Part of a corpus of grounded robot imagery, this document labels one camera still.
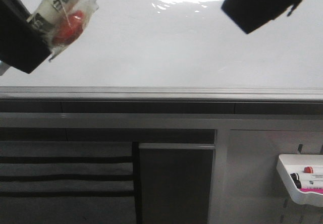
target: white surface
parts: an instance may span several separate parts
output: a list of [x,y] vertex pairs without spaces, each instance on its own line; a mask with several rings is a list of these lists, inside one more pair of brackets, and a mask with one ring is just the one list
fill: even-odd
[[297,204],[310,204],[323,207],[323,194],[301,192],[298,190],[290,174],[301,173],[307,166],[322,166],[322,155],[281,154],[278,159],[277,170],[292,200]]
[[[22,1],[32,12],[41,0]],[[323,0],[304,0],[291,17],[250,35],[220,10],[222,2],[98,4],[88,29],[54,62],[31,75],[11,68],[0,86],[323,90]]]

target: marker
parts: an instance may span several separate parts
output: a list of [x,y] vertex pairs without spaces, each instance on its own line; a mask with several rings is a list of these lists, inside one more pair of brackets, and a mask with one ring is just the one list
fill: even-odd
[[48,34],[79,0],[43,0],[27,22],[39,33]]
[[323,174],[292,173],[293,180],[323,180]]
[[315,193],[323,194],[322,189],[299,189],[299,190],[302,192],[315,192]]
[[323,189],[323,181],[295,180],[297,189]]
[[304,168],[304,173],[308,173],[308,174],[323,174],[323,167],[305,167]]

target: marker holder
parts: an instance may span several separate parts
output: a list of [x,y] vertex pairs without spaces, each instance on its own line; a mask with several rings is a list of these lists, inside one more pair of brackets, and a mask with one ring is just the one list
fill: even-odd
[[323,155],[281,154],[278,158],[277,171],[295,203],[323,207],[323,194],[300,191],[290,175],[303,173],[307,166],[323,166]]

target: clear plastic packaging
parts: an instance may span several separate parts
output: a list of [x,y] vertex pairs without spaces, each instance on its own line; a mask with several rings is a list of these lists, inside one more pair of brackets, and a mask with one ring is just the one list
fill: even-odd
[[96,0],[43,0],[27,22],[41,35],[55,58],[84,31]]

